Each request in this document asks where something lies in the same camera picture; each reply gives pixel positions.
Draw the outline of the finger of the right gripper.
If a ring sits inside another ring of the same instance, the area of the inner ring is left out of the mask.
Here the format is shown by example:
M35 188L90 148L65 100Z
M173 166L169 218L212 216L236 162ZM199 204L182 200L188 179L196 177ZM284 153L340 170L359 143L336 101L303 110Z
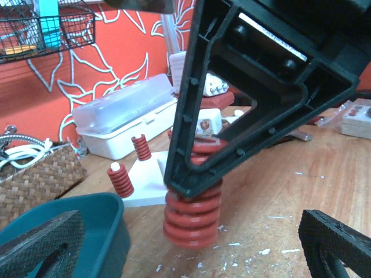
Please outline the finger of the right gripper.
M251 99L252 109L215 136L205 162L193 163L200 149L194 137L206 76L226 81L226 2L197 1L194 7L164 178L185 197L203 193L261 149L349 98L359 84L231 84Z

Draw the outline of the white clear lidded toolbox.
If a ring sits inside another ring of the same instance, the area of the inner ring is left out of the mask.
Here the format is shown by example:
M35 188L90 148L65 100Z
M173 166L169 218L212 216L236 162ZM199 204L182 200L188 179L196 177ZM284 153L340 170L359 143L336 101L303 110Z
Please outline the white clear lidded toolbox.
M151 140L173 126L177 99L165 74L137 81L72 110L90 153L118 160L134 150L132 137Z

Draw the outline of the woven brown basket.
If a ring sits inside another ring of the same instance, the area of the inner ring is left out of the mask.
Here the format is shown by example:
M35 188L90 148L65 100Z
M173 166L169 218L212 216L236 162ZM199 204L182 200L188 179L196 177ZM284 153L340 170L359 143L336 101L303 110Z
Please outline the woven brown basket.
M1 229L32 208L63 196L87 173L70 144L59 145L24 170L11 172L7 166L1 171Z

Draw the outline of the white four-peg base plate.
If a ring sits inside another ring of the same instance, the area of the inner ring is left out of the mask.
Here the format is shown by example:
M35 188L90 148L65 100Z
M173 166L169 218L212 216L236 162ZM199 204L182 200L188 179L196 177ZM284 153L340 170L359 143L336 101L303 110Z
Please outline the white four-peg base plate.
M153 152L148 160L134 162L129 178L134 192L123 198L125 208L145 207L165 204L168 192L163 182L168 151Z

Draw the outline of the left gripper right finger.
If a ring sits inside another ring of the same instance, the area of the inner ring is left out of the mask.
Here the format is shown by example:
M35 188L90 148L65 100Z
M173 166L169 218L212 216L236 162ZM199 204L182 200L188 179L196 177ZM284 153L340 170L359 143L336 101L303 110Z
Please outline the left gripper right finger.
M319 210L304 210L299 239L312 277L370 277L370 238Z

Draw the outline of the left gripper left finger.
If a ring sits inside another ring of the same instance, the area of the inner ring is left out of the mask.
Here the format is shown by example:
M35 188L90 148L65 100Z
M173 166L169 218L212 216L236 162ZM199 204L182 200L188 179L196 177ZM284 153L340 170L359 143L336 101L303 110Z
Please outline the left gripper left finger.
M84 237L80 212L63 212L1 245L1 277L72 277Z

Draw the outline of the small bag with washer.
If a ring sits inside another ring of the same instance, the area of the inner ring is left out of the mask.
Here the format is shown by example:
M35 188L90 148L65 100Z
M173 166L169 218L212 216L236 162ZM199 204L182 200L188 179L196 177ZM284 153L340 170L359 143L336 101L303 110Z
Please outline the small bag with washer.
M358 98L334 108L315 125L333 129L343 135L370 139L370 100Z

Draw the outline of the teal plastic tray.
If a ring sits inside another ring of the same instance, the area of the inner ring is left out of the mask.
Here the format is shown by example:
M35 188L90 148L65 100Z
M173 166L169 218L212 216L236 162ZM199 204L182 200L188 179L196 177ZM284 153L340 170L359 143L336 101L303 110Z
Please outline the teal plastic tray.
M130 249L130 236L123 218L123 201L113 193L68 197L39 205L1 231L1 244L71 210L80 212L85 227L73 276L121 277Z

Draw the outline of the red mat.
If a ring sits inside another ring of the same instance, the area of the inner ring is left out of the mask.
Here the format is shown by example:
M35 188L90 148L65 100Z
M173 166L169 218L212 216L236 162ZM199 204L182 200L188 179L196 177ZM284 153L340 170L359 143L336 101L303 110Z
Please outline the red mat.
M226 92L213 97L203 97L201 101L201 109L218 108L223 110L234 103L235 97L233 92Z

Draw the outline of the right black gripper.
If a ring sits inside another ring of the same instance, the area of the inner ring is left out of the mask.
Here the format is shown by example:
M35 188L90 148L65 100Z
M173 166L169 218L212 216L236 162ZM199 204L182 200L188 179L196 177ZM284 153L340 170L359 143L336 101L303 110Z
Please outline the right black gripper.
M357 84L369 63L369 1L225 3L229 84Z

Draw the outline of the metal L-shaped bracket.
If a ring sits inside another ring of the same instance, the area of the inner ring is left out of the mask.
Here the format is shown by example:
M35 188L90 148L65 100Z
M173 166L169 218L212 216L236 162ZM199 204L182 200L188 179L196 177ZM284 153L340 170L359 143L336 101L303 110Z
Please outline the metal L-shaped bracket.
M311 141L313 138L311 134L300 131L299 129L292 130L288 135L305 142Z

